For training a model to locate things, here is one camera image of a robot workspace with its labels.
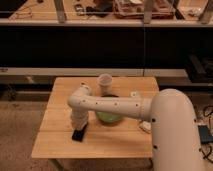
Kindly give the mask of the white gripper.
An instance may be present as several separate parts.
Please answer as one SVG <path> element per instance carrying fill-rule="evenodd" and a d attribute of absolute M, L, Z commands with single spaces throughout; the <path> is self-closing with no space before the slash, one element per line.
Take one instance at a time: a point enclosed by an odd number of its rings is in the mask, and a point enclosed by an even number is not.
<path fill-rule="evenodd" d="M 75 130 L 82 130 L 83 127 L 88 123 L 88 113 L 71 113 L 71 125 Z"/>

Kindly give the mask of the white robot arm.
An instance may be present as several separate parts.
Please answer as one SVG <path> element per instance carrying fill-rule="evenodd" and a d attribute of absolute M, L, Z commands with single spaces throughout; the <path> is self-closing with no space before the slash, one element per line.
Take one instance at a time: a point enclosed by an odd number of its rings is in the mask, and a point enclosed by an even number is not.
<path fill-rule="evenodd" d="M 72 125 L 82 130 L 89 111 L 109 112 L 151 122 L 154 171 L 204 171 L 196 114 L 190 99 L 176 89 L 153 98 L 132 92 L 130 97 L 98 97 L 83 84 L 68 98 Z"/>

